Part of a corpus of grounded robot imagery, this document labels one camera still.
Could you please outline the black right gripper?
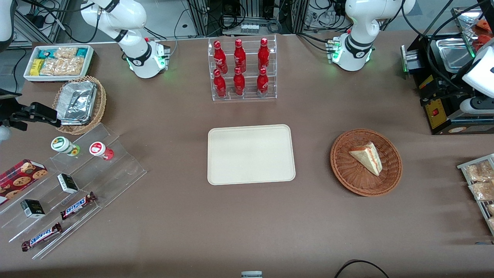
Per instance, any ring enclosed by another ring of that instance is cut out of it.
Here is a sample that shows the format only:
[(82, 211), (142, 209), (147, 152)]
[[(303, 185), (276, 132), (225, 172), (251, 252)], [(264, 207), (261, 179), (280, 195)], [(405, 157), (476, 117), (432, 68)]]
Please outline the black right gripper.
[(0, 121), (5, 127), (26, 131), (26, 122), (41, 122), (55, 128), (60, 128), (57, 111), (39, 102), (32, 102), (28, 107), (17, 101), (21, 93), (0, 90)]

